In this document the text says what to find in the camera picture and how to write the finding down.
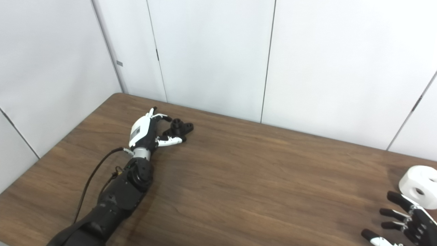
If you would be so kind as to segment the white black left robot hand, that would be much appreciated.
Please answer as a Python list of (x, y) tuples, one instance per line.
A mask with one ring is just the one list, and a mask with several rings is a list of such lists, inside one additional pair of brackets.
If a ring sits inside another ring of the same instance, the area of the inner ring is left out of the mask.
[(152, 107), (149, 112), (140, 117), (132, 126), (129, 147), (131, 151), (145, 149), (153, 151), (157, 147), (167, 147), (185, 142), (184, 136), (159, 136), (157, 126), (159, 121), (165, 120), (170, 122), (172, 118), (165, 114), (155, 114), (157, 107)]

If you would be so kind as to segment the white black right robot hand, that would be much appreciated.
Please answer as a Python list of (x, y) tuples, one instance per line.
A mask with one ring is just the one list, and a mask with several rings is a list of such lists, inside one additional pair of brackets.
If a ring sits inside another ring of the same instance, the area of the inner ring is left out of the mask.
[(382, 216), (395, 219), (395, 221), (382, 222), (383, 229), (401, 232), (415, 246), (435, 246), (437, 244), (437, 224), (425, 208), (398, 192), (388, 191), (386, 197), (390, 202), (403, 209), (404, 213), (381, 208), (379, 213)]

